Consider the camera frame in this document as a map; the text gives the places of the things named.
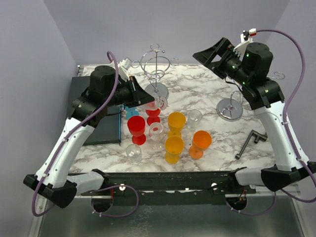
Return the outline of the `yellow-orange wine glass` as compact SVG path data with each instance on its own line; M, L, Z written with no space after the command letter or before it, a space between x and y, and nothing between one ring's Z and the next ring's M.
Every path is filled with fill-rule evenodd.
M165 142L165 160L169 164L176 164L180 160L184 149L184 141L178 136L168 137Z

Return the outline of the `clear wine glass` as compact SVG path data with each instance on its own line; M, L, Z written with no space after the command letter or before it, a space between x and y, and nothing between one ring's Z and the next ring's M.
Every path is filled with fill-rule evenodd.
M156 150L161 149L164 137L163 125L159 122L153 122L149 128L149 137L151 146Z

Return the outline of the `clear glass bottle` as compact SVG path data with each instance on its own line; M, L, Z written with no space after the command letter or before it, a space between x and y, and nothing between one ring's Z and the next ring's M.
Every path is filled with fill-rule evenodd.
M187 127L190 130L195 130L198 127L201 119L202 119L202 113L199 110L194 109L194 110L189 111L188 119L187 119Z
M167 99L165 97L155 97L153 102L147 103L144 105L145 110L155 111L165 110L167 107Z
M133 164L138 164L142 160L142 150L139 145L131 144L126 148L126 155Z

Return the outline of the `dark orange wine glass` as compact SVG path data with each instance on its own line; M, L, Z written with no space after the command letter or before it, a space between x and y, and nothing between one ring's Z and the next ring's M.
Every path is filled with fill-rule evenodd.
M197 131L193 135L192 145L189 148L189 155L193 159L200 159L205 150L209 148L212 143L210 133L204 130Z

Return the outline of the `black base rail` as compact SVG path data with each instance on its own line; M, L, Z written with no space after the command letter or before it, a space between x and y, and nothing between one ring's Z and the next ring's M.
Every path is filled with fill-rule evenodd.
M102 188L114 187L115 205L133 205L137 191L139 205L224 205L226 195L234 197L249 186L240 186L232 179L232 171L200 172L121 172L108 173Z

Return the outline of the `chrome bottle rack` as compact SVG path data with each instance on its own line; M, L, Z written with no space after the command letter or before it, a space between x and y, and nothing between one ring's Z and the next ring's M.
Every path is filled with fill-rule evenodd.
M165 50L160 48L158 43L150 45L150 50L145 52L140 60L132 62L132 68L141 68L144 76L148 79L149 85L146 87L159 97L168 99L169 91L165 84L161 82L170 67L178 66L178 58L168 58Z

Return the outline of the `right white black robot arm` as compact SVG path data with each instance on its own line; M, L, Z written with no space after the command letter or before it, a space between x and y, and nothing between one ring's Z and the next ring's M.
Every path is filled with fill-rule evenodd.
M270 191L313 177L315 162L302 151L284 112L285 100L279 84L268 77L273 54L267 45L250 42L239 56L227 38L193 54L193 57L221 79L227 77L241 85L241 93L261 121L275 155L270 168L241 168L227 181L228 190L239 193L247 185L265 186Z

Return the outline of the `blue plastic wine glass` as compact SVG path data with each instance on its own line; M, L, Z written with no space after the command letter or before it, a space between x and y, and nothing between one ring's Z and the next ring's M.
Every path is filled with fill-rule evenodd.
M126 105L122 105L121 114L123 114L125 118L129 120L133 116L138 116L139 112L137 111L137 107L128 107Z

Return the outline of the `red plastic wine glass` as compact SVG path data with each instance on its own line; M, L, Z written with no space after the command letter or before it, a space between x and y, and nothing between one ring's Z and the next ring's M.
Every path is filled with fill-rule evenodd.
M127 127L132 135L132 143L143 145L146 142L146 122L141 116L132 116L127 121Z
M146 114L148 115L148 118L147 118L147 125L151 125L152 123L154 122L158 122L160 123L160 118L159 118L159 115L161 113L161 110L158 108L158 109L146 109Z

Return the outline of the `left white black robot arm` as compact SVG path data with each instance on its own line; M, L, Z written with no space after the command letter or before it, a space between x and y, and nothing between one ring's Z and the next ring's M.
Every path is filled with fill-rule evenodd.
M97 66L89 76L89 86L76 99L56 145L42 167L28 174L23 183L59 208L68 206L76 195L109 191L107 175L99 169L70 177L70 168L79 150L112 106L138 107L155 99L134 76L121 77L111 66Z

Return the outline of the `orange standing plastic wine glass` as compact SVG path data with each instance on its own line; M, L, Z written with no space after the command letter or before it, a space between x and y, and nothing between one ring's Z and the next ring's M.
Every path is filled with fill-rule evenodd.
M173 112L168 116L167 119L168 122L168 137L171 136L177 136L177 137L182 137L182 130L184 128L184 125L186 123L186 117L183 113L181 112Z

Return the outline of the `chrome wine glass rack right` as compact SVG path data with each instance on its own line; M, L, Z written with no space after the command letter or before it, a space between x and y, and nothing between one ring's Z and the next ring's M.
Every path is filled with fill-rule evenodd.
M233 96L239 95L239 100L235 100ZM243 114L243 95L239 90L233 91L229 98L224 98L218 102L216 111L220 118L227 121L239 120Z

